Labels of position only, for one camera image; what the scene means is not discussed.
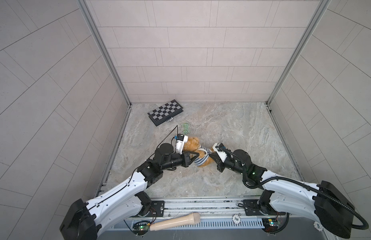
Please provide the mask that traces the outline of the brown teddy bear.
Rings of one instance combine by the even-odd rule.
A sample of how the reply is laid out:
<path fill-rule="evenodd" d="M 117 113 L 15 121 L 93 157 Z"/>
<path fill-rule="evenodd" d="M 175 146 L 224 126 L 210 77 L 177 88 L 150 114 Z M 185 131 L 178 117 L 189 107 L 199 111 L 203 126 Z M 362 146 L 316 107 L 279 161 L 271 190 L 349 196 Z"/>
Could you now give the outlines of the brown teddy bear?
<path fill-rule="evenodd" d="M 196 137 L 188 137 L 188 141 L 184 144 L 183 151 L 196 152 L 196 150 L 202 146 L 200 140 Z"/>

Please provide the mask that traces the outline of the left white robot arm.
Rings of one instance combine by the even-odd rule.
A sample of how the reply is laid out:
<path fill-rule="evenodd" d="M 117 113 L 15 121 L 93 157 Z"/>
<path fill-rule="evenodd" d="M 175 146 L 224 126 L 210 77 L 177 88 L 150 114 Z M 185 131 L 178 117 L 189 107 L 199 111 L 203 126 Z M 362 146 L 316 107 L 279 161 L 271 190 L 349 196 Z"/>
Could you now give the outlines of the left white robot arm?
<path fill-rule="evenodd" d="M 187 168 L 199 153 L 175 153 L 171 144 L 162 144 L 138 166 L 125 181 L 102 195 L 72 203 L 59 230 L 65 240 L 96 240 L 103 232 L 136 215 L 149 212 L 151 199 L 145 190 L 160 180 L 163 172 L 176 167 Z"/>

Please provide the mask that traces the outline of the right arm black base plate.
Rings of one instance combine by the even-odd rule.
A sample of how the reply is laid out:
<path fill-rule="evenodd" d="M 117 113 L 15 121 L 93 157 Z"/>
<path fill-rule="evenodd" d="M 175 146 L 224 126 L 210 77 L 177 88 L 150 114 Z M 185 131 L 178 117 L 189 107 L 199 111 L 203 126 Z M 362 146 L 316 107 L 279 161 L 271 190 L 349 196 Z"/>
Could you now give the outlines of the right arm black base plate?
<path fill-rule="evenodd" d="M 238 207 L 244 209 L 246 216 L 285 216 L 285 212 L 276 212 L 270 206 L 259 205 L 259 200 L 243 200 L 238 203 Z"/>

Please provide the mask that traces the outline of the blue white striped sweater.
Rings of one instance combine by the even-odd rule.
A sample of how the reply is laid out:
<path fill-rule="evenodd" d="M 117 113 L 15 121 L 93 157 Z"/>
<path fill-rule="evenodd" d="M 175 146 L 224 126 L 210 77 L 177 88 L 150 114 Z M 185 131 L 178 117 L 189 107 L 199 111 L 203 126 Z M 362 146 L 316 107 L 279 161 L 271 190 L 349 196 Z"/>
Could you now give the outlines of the blue white striped sweater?
<path fill-rule="evenodd" d="M 203 146 L 200 146 L 196 153 L 199 153 L 198 158 L 194 161 L 194 163 L 198 167 L 205 167 L 211 163 L 214 162 L 214 160 L 210 157 L 210 154 L 213 153 L 211 149 L 205 148 Z"/>

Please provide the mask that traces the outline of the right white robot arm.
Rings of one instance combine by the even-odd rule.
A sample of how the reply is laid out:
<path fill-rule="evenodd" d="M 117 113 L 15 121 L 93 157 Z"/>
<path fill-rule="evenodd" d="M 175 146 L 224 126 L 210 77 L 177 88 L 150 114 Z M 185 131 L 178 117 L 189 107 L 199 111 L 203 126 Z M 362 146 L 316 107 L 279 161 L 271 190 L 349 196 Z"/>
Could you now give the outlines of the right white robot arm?
<path fill-rule="evenodd" d="M 213 146 L 210 157 L 220 172 L 232 170 L 242 176 L 245 187 L 263 190 L 258 200 L 262 213 L 298 215 L 317 221 L 338 237 L 351 237 L 354 215 L 346 208 L 354 206 L 332 183 L 305 183 L 280 176 L 253 164 L 247 152 L 232 152 L 221 143 Z"/>

